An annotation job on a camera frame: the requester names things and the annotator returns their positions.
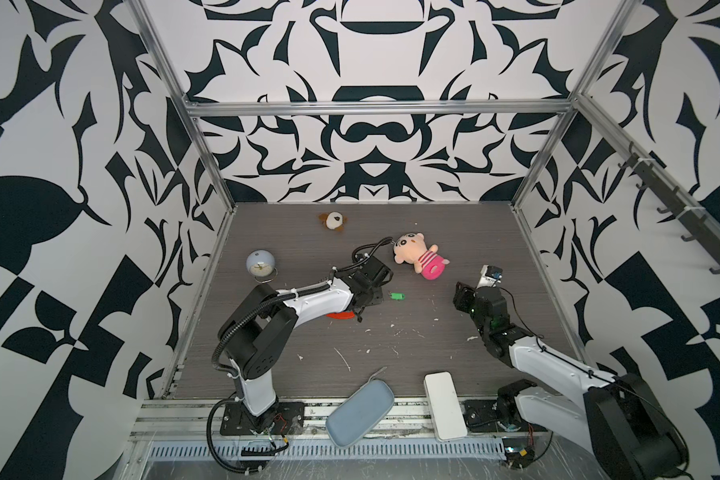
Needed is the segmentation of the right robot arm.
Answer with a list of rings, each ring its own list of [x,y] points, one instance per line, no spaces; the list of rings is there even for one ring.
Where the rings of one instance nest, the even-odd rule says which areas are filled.
[[[680,474],[690,454],[679,429],[638,375],[594,369],[514,324],[508,291],[455,286],[453,304],[469,315],[489,354],[527,379],[502,387],[500,422],[515,420],[558,434],[591,453],[612,479]]]

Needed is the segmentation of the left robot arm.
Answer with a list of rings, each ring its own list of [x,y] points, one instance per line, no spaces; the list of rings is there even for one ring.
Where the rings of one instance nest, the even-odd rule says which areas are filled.
[[[256,286],[218,332],[212,367],[232,378],[236,394],[255,419],[269,414],[278,401],[271,370],[293,331],[310,321],[348,314],[360,321],[370,306],[383,301],[392,270],[374,256],[334,268],[316,284],[276,290]]]

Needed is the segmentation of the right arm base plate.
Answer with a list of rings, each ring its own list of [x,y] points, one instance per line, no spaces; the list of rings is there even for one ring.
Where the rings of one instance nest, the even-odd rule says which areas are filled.
[[[529,424],[519,418],[502,420],[494,398],[460,401],[463,419],[470,433],[538,433],[547,432],[543,426]]]

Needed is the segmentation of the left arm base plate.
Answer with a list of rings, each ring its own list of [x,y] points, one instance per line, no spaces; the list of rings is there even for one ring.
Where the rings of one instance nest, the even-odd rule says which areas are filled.
[[[304,402],[276,401],[263,414],[255,416],[243,402],[231,402],[224,406],[219,433],[222,436],[298,434],[303,430],[305,407]]]

